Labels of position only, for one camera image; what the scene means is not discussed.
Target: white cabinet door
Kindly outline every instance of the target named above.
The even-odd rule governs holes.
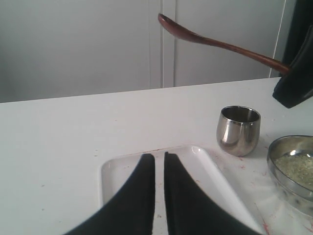
[[[278,60],[283,56],[294,0],[167,1],[175,4],[164,12],[200,35],[269,57],[276,55]],[[286,8],[288,16],[281,24]],[[163,46],[164,55],[175,51],[172,60],[163,59],[163,84],[167,87],[265,78],[270,73],[269,67],[234,52],[183,40],[174,42],[167,32]],[[166,65],[168,61],[173,61],[172,70]]]
[[[161,87],[160,0],[1,0],[0,102]]]

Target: metal cup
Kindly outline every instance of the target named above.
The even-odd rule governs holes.
[[[244,156],[254,150],[260,136],[260,114],[243,106],[228,106],[222,109],[216,138],[225,152]]]

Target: red stain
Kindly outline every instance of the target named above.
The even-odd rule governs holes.
[[[311,233],[313,233],[313,230],[312,229],[309,229],[309,228],[307,228],[307,227],[305,227],[307,230],[309,230]]]
[[[262,220],[263,220],[263,228],[264,228],[266,234],[267,234],[267,235],[270,235],[270,233],[269,233],[269,228],[268,228],[267,223],[265,223],[264,219],[262,219]]]

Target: wooden spoon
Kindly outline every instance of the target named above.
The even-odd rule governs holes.
[[[180,39],[183,39],[183,40],[186,40],[189,42],[193,42],[193,43],[199,43],[199,44],[204,44],[204,45],[220,47],[220,48],[224,48],[226,50],[230,50],[230,51],[242,54],[242,55],[247,56],[253,60],[259,61],[262,64],[267,65],[267,66],[281,72],[282,74],[287,74],[290,71],[289,66],[284,65],[283,63],[281,63],[278,60],[274,60],[274,59],[269,58],[267,56],[260,55],[258,53],[243,49],[241,47],[237,47],[237,46],[234,46],[231,44],[222,43],[222,42],[214,40],[214,39],[203,37],[199,34],[196,34],[192,31],[184,28],[183,26],[179,25],[178,23],[174,22],[173,20],[171,20],[170,18],[168,18],[162,14],[158,15],[158,21],[170,34],[174,35],[177,38],[180,38]]]

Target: white plate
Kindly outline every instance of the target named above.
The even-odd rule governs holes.
[[[154,235],[168,234],[163,188],[165,152],[178,155],[194,181],[215,203],[255,231],[265,234],[262,226],[253,218],[209,154],[200,147],[187,145],[149,152],[156,159]],[[101,167],[103,204],[108,202],[123,186],[142,154],[138,153],[115,158],[103,164]]]

